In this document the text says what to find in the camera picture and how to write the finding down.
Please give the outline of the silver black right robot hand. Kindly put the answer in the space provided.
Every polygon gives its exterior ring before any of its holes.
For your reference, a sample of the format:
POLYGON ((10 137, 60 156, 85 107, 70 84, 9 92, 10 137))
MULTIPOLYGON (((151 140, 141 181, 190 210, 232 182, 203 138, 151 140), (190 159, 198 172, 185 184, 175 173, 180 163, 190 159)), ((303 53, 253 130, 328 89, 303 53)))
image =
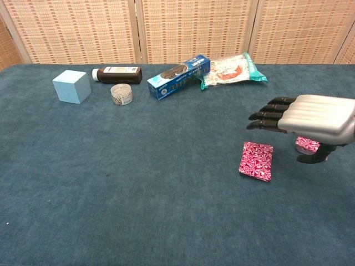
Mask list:
POLYGON ((294 133, 319 142, 313 155, 297 157, 300 163, 323 162, 337 147, 355 142, 355 99, 312 94, 277 97, 248 119, 248 130, 294 133))

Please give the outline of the pink patterned box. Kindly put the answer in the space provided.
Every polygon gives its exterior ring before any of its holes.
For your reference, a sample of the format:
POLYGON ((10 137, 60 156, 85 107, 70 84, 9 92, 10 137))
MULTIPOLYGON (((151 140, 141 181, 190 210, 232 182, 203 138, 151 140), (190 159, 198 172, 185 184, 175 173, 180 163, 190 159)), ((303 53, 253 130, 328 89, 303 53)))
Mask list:
POLYGON ((251 141, 244 142, 239 173, 264 181, 271 181, 274 147, 251 141))
POLYGON ((329 145, 311 140, 302 136, 296 139, 296 149, 301 153, 297 157, 297 162, 306 164, 316 164, 328 160, 327 151, 329 145))

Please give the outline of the woven bamboo screen panel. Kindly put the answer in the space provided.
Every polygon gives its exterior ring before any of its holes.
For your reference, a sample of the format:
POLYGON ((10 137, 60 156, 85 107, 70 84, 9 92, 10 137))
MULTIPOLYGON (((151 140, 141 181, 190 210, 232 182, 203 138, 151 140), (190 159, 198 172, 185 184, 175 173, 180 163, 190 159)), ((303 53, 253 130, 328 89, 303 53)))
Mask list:
POLYGON ((23 60, 0 16, 0 71, 15 64, 22 64, 23 60))
POLYGON ((334 64, 355 64, 355 24, 347 34, 334 64))
POLYGON ((133 0, 0 0, 26 63, 137 63, 133 0))
POLYGON ((138 60, 180 63, 248 52, 260 0, 133 0, 138 60))
POLYGON ((257 64, 333 64, 355 0, 258 0, 248 52, 257 64))

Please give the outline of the green white snack bag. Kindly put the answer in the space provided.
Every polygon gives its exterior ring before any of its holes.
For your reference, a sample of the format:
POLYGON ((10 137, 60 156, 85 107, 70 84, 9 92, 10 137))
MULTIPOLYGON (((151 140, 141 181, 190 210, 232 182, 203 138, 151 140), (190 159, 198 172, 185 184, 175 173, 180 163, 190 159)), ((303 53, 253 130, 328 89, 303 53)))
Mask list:
POLYGON ((234 84, 242 81, 268 82, 256 67, 249 53, 210 61, 210 71, 201 78, 201 90, 210 86, 234 84))

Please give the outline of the blue cookie box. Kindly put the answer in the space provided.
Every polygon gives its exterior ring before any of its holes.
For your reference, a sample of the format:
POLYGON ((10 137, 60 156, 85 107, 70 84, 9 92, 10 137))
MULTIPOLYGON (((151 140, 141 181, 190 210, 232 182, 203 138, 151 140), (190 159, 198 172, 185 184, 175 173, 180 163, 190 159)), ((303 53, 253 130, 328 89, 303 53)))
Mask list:
POLYGON ((147 80, 150 94, 161 100, 182 89, 190 80, 210 72, 210 59, 199 54, 147 80))

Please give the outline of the teal table cloth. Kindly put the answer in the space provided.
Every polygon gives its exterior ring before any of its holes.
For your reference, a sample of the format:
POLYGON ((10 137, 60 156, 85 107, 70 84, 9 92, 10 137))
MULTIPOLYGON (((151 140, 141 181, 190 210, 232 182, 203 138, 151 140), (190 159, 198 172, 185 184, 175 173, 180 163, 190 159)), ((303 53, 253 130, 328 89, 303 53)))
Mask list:
POLYGON ((95 82, 60 102, 65 65, 1 71, 0 266, 355 266, 355 144, 307 165, 246 129, 278 96, 355 98, 355 65, 258 69, 160 101, 143 80, 124 106, 95 82), (246 141, 274 147, 270 182, 239 173, 246 141))

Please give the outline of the clear round plastic jar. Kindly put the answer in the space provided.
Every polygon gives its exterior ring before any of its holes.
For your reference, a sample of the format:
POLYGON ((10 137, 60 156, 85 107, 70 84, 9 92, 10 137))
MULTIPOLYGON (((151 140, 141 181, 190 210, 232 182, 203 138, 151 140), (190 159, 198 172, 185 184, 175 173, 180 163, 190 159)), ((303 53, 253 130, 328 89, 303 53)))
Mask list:
POLYGON ((114 104, 127 105, 133 100, 131 86, 128 84, 117 84, 110 88, 110 93, 114 104))

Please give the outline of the brown bottle white cap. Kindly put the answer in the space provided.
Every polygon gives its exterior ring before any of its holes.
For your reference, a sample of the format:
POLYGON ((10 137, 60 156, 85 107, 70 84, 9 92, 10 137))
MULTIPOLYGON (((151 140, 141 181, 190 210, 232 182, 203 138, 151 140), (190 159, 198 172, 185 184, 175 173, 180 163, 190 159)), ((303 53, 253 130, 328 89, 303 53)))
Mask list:
POLYGON ((140 84, 143 74, 139 66, 106 66, 93 69, 92 78, 105 84, 140 84))

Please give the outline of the light blue cube block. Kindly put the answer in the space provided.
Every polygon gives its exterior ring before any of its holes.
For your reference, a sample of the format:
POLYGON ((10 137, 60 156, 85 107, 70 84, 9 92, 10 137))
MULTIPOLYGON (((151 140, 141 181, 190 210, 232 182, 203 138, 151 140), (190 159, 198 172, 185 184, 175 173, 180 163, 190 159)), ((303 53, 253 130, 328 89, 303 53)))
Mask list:
POLYGON ((92 92, 86 72, 65 70, 53 79, 60 101, 81 104, 92 92))

